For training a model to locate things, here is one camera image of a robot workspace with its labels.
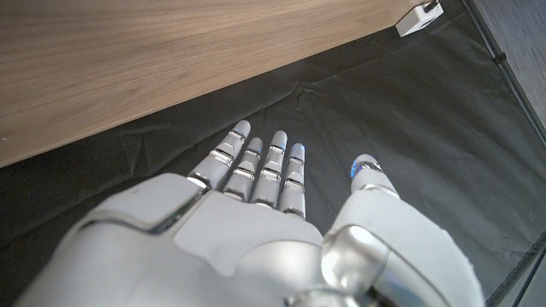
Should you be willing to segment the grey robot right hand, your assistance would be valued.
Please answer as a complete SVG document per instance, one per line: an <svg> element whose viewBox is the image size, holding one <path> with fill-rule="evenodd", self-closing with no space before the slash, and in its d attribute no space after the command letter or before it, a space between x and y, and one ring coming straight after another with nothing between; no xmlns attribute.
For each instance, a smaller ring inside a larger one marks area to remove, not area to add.
<svg viewBox="0 0 546 307"><path fill-rule="evenodd" d="M75 223L20 306L482 306L450 234L377 160L351 165L327 232L306 218L305 147L247 121L187 175L152 177Z"/></svg>

